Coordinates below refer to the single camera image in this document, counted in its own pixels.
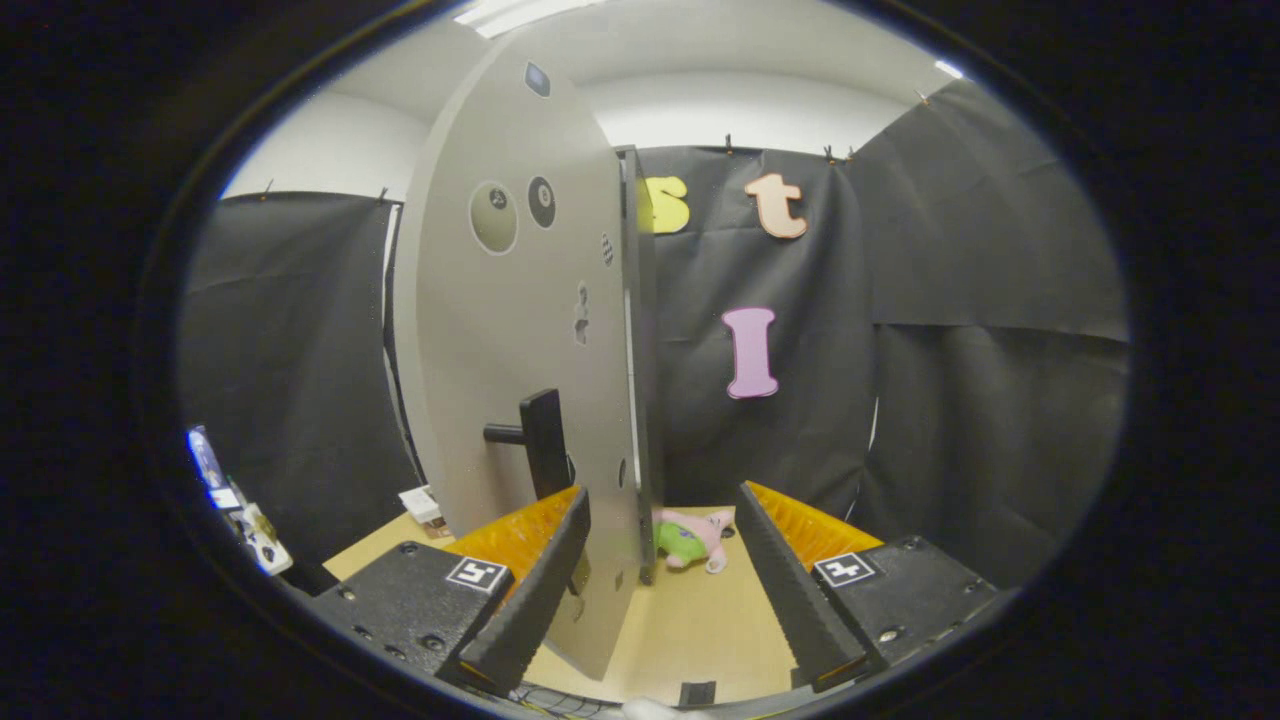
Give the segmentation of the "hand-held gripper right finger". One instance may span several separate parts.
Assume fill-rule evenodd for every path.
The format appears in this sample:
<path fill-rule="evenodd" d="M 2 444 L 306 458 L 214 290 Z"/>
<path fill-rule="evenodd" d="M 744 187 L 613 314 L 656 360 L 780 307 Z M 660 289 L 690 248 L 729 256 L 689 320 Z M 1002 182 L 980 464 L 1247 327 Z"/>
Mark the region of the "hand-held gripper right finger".
<path fill-rule="evenodd" d="M 859 682 L 931 652 L 1001 596 L 922 536 L 882 541 L 754 482 L 735 518 L 804 685 Z"/>

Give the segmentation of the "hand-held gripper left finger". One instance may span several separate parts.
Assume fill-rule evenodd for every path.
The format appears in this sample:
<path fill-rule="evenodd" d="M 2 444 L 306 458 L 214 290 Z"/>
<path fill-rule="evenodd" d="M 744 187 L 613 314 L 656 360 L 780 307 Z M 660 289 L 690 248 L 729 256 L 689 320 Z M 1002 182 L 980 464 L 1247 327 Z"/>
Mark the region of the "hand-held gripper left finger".
<path fill-rule="evenodd" d="M 416 676 L 507 693 L 543 643 L 590 528 L 588 492 L 571 486 L 445 547 L 404 541 L 312 606 Z"/>

